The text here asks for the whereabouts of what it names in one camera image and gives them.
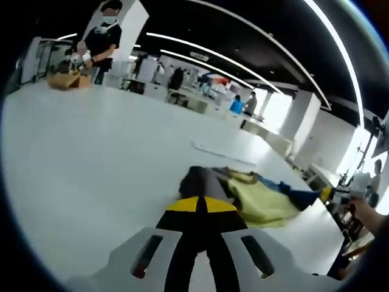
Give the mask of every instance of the person in blue shirt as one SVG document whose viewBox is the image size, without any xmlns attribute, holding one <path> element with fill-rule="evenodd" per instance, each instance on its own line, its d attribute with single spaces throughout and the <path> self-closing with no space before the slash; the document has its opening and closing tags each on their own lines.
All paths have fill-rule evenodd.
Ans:
<svg viewBox="0 0 389 292">
<path fill-rule="evenodd" d="M 239 95 L 235 96 L 235 100 L 233 101 L 230 111 L 235 114 L 241 114 L 243 109 L 243 103 L 241 103 L 241 97 Z"/>
</svg>

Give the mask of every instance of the face mask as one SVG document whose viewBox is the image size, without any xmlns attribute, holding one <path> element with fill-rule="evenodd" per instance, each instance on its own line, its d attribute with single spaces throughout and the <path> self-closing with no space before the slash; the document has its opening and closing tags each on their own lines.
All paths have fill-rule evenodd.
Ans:
<svg viewBox="0 0 389 292">
<path fill-rule="evenodd" d="M 103 20 L 106 24 L 112 24 L 116 21 L 116 16 L 103 16 Z"/>
</svg>

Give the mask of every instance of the gray cloth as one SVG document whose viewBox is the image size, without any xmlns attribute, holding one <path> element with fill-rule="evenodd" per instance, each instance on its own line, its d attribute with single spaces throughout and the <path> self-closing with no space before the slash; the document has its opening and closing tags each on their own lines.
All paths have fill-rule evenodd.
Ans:
<svg viewBox="0 0 389 292">
<path fill-rule="evenodd" d="M 257 103 L 258 101 L 256 100 L 256 97 L 252 97 L 251 99 L 249 99 L 248 102 L 246 102 L 245 111 L 248 111 L 250 114 L 253 114 Z"/>
</svg>

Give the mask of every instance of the yellow cloth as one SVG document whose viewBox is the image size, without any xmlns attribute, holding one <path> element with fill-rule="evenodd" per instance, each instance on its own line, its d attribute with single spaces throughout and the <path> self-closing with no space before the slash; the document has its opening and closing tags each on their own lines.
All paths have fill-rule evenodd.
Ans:
<svg viewBox="0 0 389 292">
<path fill-rule="evenodd" d="M 270 190 L 252 175 L 233 172 L 229 189 L 240 200 L 238 212 L 248 226 L 281 227 L 300 211 L 282 193 Z"/>
</svg>

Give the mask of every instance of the light strip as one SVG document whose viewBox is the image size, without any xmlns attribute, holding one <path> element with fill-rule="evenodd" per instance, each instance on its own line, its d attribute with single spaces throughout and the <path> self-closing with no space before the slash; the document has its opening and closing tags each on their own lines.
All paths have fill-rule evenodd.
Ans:
<svg viewBox="0 0 389 292">
<path fill-rule="evenodd" d="M 57 38 L 57 41 L 64 40 L 65 38 L 75 37 L 76 35 L 77 35 L 76 33 L 72 33 L 71 35 L 64 35 L 61 36 L 60 38 Z"/>
<path fill-rule="evenodd" d="M 348 52 L 346 50 L 345 45 L 343 44 L 342 39 L 340 38 L 339 34 L 337 33 L 335 27 L 330 22 L 328 17 L 324 14 L 324 12 L 320 9 L 320 7 L 313 1 L 313 0 L 303 0 L 309 8 L 313 10 L 313 12 L 320 18 L 322 23 L 327 28 L 328 32 L 331 34 L 332 38 L 334 39 L 336 45 L 339 48 L 340 53 L 342 54 L 342 57 L 346 63 L 346 67 L 348 69 L 348 72 L 351 77 L 351 81 L 354 86 L 354 92 L 357 98 L 357 104 L 358 104 L 358 112 L 359 112 L 359 123 L 362 128 L 365 128 L 365 121 L 364 121 L 364 115 L 363 115 L 363 103 L 362 103 L 362 96 L 360 93 L 360 88 L 358 84 L 357 74 L 355 73 L 353 64 L 351 62 L 350 56 L 348 55 Z"/>
<path fill-rule="evenodd" d="M 251 23 L 250 21 L 244 19 L 242 16 L 239 16 L 227 9 L 224 9 L 220 6 L 217 6 L 217 5 L 214 5 L 214 4 L 211 4 L 211 3 L 208 3 L 208 2 L 205 2 L 205 1 L 202 1 L 202 0 L 186 0 L 186 1 L 191 1 L 191 2 L 195 2 L 195 3 L 198 3 L 198 4 L 201 4 L 201 5 L 204 5 L 204 6 L 208 6 L 208 7 L 211 7 L 213 9 L 216 9 L 216 10 L 219 10 L 219 11 L 222 11 L 223 13 L 225 14 L 228 14 L 240 21 L 242 21 L 243 23 L 247 24 L 248 26 L 252 27 L 253 29 L 255 29 L 257 32 L 259 32 L 260 34 L 262 34 L 264 37 L 266 37 L 267 39 L 269 39 L 269 41 L 271 41 L 272 43 L 274 43 L 274 45 L 276 45 L 277 47 L 279 47 L 300 69 L 301 71 L 304 72 L 304 74 L 306 75 L 306 77 L 309 79 L 309 81 L 312 82 L 312 84 L 315 86 L 317 92 L 320 94 L 320 96 L 322 97 L 322 99 L 324 100 L 324 102 L 326 103 L 326 106 L 327 106 L 327 109 L 331 111 L 331 105 L 329 104 L 327 98 L 325 97 L 324 95 L 324 92 L 320 89 L 319 85 L 316 83 L 316 81 L 312 78 L 312 76 L 310 75 L 310 73 L 305 69 L 305 67 L 296 59 L 295 56 L 292 55 L 292 53 L 290 53 L 282 44 L 280 44 L 276 39 L 273 38 L 273 36 L 269 35 L 267 32 L 265 32 L 263 29 L 259 28 L 258 26 L 256 26 L 254 23 Z"/>
<path fill-rule="evenodd" d="M 263 78 L 262 76 L 258 75 L 257 73 L 253 72 L 253 70 L 250 70 L 249 68 L 243 66 L 242 64 L 239 64 L 238 62 L 230 59 L 230 58 L 227 58 L 226 56 L 223 56 L 213 50 L 210 50 L 210 49 L 207 49 L 206 47 L 202 47 L 202 46 L 199 46 L 198 44 L 193 44 L 193 43 L 190 43 L 189 41 L 184 41 L 184 40 L 180 40 L 178 38 L 172 38 L 171 36 L 166 36 L 166 35 L 159 35 L 158 33 L 151 33 L 151 32 L 148 32 L 146 33 L 147 35 L 151 36 L 151 37 L 157 37 L 157 38 L 164 38 L 166 40 L 170 40 L 170 41 L 177 41 L 178 43 L 182 43 L 182 44 L 187 44 L 188 46 L 191 46 L 191 47 L 195 47 L 197 49 L 200 49 L 200 50 L 204 50 L 210 54 L 213 54 L 219 58 L 222 58 L 222 59 L 225 59 L 226 61 L 236 65 L 237 67 L 240 67 L 241 69 L 247 71 L 248 73 L 254 75 L 256 78 L 262 80 L 263 82 L 265 82 L 265 84 L 269 85 L 272 89 L 274 89 L 276 92 L 280 93 L 280 94 L 283 94 L 283 92 L 281 90 L 279 90 L 276 86 L 274 86 L 273 84 L 271 84 L 269 81 L 267 81 L 265 78 Z"/>
<path fill-rule="evenodd" d="M 186 60 L 195 62 L 195 63 L 197 63 L 197 64 L 200 64 L 200 65 L 202 65 L 202 66 L 204 66 L 204 67 L 208 67 L 208 68 L 210 68 L 210 69 L 212 69 L 212 70 L 214 70 L 214 71 L 218 71 L 218 72 L 220 72 L 221 74 L 226 75 L 226 76 L 228 76 L 228 77 L 230 77 L 230 78 L 232 78 L 232 79 L 235 79 L 235 80 L 236 80 L 237 82 L 239 82 L 239 83 L 242 83 L 244 86 L 247 86 L 248 88 L 254 89 L 254 86 L 252 86 L 252 85 L 248 84 L 247 82 L 245 82 L 245 81 L 239 79 L 238 77 L 235 77 L 235 76 L 233 76 L 233 75 L 227 73 L 226 71 L 223 71 L 223 70 L 221 70 L 221 69 L 219 69 L 219 68 L 213 67 L 213 66 L 211 66 L 211 65 L 209 65 L 209 64 L 207 64 L 207 63 L 204 63 L 204 62 L 202 62 L 202 61 L 199 61 L 199 60 L 196 60 L 196 59 L 193 59 L 193 58 L 184 56 L 184 55 L 180 55 L 180 54 L 177 54 L 177 53 L 173 53 L 173 52 L 170 52 L 170 51 L 168 51 L 168 50 L 160 50 L 160 51 L 161 51 L 161 53 L 170 54 L 170 55 L 173 55 L 173 56 L 176 56 L 176 57 L 180 57 L 180 58 L 183 58 L 183 59 L 186 59 Z"/>
</svg>

